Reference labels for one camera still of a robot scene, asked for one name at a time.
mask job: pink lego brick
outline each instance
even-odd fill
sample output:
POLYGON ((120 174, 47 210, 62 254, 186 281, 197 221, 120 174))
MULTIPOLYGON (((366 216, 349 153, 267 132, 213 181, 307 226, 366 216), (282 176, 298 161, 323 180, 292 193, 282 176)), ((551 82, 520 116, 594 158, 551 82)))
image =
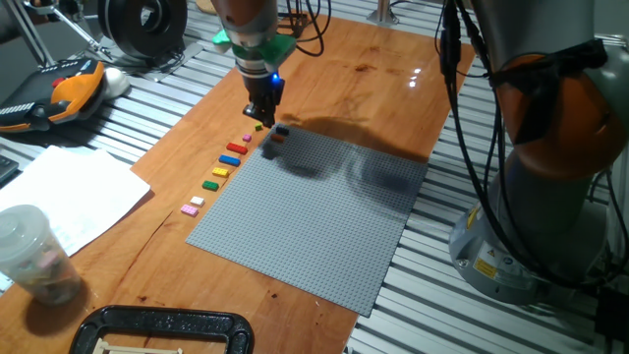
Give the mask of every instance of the pink lego brick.
POLYGON ((181 212, 191 217, 195 217, 199 214, 199 210, 196 207, 189 205, 182 206, 181 212))

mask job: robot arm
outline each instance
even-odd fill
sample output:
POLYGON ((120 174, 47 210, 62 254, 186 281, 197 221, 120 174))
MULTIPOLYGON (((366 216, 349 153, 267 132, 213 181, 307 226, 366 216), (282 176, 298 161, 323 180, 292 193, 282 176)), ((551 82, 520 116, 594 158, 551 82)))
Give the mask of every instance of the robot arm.
POLYGON ((232 48, 249 92, 250 103, 243 113, 271 127, 284 90, 278 69, 295 51, 297 41, 276 34, 276 0, 212 0, 212 4, 224 28, 212 41, 223 52, 232 48))
POLYGON ((565 300, 566 288, 602 286, 627 264, 629 239, 623 232, 620 265, 592 277, 599 259, 611 259, 601 256, 607 244, 605 210, 584 200, 593 175, 607 169, 627 143, 629 109, 617 92, 629 84, 629 54, 594 39, 593 0, 472 3, 483 38, 461 0, 445 1, 441 37, 442 72, 459 143, 481 201, 470 215, 482 215, 476 222, 466 215, 453 230, 453 263, 478 290, 509 303, 565 300), (485 189, 466 152, 453 90, 460 46, 457 7, 497 103, 500 166, 485 189), (508 159, 502 124, 514 143, 508 159), (504 268, 513 272, 500 274, 501 260, 490 276, 479 270, 487 247, 503 252, 504 268), (467 260, 476 262, 467 266, 467 260), (511 280, 520 287, 499 280, 514 274, 511 280))

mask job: red lego brick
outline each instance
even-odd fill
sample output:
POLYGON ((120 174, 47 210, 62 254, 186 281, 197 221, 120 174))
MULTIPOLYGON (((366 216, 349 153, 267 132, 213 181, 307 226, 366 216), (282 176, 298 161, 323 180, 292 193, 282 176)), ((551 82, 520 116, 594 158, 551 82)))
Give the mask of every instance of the red lego brick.
POLYGON ((239 154, 247 154, 247 152, 248 152, 246 147, 239 146, 239 145, 234 144, 234 143, 229 143, 227 145, 227 149, 230 150, 230 151, 237 152, 239 154))
POLYGON ((284 143, 284 137, 279 134, 271 134, 271 139, 276 143, 284 143))

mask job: yellow lego brick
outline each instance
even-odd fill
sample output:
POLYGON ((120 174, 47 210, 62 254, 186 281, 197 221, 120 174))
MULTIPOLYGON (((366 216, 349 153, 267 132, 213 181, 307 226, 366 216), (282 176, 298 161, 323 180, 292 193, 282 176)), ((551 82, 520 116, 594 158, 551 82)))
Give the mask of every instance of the yellow lego brick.
POLYGON ((224 168, 216 167, 212 170, 212 174, 218 177, 229 177, 229 171, 224 168))

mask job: orange device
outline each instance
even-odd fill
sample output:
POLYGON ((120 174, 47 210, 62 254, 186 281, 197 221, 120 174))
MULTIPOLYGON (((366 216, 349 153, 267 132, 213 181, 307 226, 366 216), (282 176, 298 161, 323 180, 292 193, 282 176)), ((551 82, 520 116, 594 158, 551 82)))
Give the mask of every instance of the orange device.
POLYGON ((104 67, 92 59, 64 61, 32 73, 0 104, 0 133, 46 131, 86 119, 100 105, 104 67))

